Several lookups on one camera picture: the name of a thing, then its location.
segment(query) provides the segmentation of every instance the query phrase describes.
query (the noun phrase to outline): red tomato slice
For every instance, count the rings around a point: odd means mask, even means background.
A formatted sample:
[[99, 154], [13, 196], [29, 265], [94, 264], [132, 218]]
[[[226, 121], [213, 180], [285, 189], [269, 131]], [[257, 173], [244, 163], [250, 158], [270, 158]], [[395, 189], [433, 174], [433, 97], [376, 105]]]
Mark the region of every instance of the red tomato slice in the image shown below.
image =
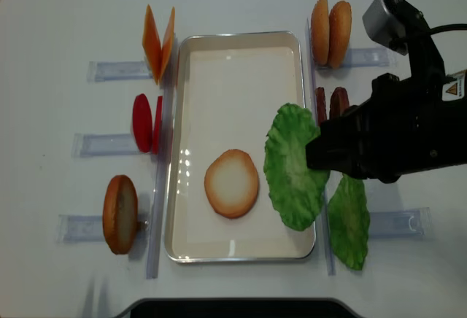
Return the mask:
[[155, 110], [153, 154], [157, 154], [159, 150], [159, 135], [161, 134], [161, 124], [162, 124], [162, 96], [159, 96], [158, 107]]
[[133, 103], [133, 134], [141, 152], [149, 152], [153, 143], [153, 115], [145, 94], [136, 96]]

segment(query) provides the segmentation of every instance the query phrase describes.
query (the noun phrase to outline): white tray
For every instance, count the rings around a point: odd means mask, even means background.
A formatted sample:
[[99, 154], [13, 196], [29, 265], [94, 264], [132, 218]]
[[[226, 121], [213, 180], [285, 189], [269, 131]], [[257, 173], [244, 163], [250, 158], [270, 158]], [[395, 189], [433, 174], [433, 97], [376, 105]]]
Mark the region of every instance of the white tray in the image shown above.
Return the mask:
[[[297, 38], [286, 31], [190, 37], [180, 46], [176, 92], [164, 234], [169, 257], [182, 263], [306, 257], [314, 225], [296, 232], [282, 223], [263, 172], [277, 110], [287, 102], [304, 105]], [[250, 154], [260, 190], [250, 212], [229, 220], [210, 206], [204, 175], [234, 148]]]

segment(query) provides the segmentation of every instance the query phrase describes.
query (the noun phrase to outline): white table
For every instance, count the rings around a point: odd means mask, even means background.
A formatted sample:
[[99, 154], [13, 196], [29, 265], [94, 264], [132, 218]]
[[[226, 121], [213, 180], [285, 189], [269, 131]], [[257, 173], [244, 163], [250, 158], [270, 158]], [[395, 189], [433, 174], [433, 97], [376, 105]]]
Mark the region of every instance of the white table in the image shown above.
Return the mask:
[[[332, 5], [338, 0], [329, 0]], [[352, 4], [352, 46], [372, 44]], [[408, 0], [431, 26], [465, 22], [467, 0]], [[148, 157], [72, 160], [75, 133], [126, 133], [134, 96], [151, 81], [88, 84], [91, 60], [141, 60], [144, 10], [165, 29], [175, 6], [179, 40], [194, 34], [289, 30], [303, 47], [316, 0], [1, 0], [0, 315], [116, 316], [146, 298], [334, 298], [365, 317], [461, 317], [467, 309], [467, 167], [404, 177], [383, 186], [387, 209], [431, 208], [432, 241], [371, 241], [363, 273], [326, 271], [322, 239], [308, 260], [284, 264], [177, 265], [161, 253], [160, 275], [145, 279], [146, 253], [114, 256], [104, 244], [55, 243], [59, 214], [100, 214], [105, 189], [125, 173], [153, 199]], [[467, 34], [435, 36], [447, 72], [467, 67]], [[398, 74], [409, 75], [398, 57]], [[355, 84], [360, 89], [368, 83]], [[336, 79], [351, 88], [352, 83]], [[351, 95], [351, 101], [357, 97]], [[374, 197], [369, 197], [369, 208]], [[397, 199], [397, 205], [391, 203]]]

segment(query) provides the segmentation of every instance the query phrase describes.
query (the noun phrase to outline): warning label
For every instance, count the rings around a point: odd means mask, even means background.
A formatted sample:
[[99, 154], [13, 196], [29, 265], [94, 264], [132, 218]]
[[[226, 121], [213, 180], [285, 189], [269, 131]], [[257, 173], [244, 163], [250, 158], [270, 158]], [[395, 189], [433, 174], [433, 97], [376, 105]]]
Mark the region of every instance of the warning label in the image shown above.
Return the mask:
[[457, 101], [464, 98], [466, 73], [451, 75], [456, 80], [443, 86], [442, 100]]

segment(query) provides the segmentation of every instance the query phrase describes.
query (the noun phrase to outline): bread slice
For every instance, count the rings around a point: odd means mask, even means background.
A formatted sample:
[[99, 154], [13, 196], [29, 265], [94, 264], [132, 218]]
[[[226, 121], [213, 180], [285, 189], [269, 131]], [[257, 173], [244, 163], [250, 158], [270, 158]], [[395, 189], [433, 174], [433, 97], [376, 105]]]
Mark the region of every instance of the bread slice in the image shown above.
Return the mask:
[[352, 8], [346, 1], [337, 2], [329, 14], [329, 56], [328, 65], [337, 69], [344, 60], [349, 47], [352, 30]]
[[329, 54], [329, 9], [328, 0], [316, 2], [312, 13], [312, 52], [313, 59], [326, 65]]
[[138, 197], [125, 175], [110, 180], [104, 199], [102, 227], [109, 248], [116, 255], [128, 254], [138, 225]]
[[251, 210], [258, 185], [258, 171], [251, 157], [238, 149], [224, 152], [204, 176], [209, 203], [214, 211], [227, 218], [238, 218]]

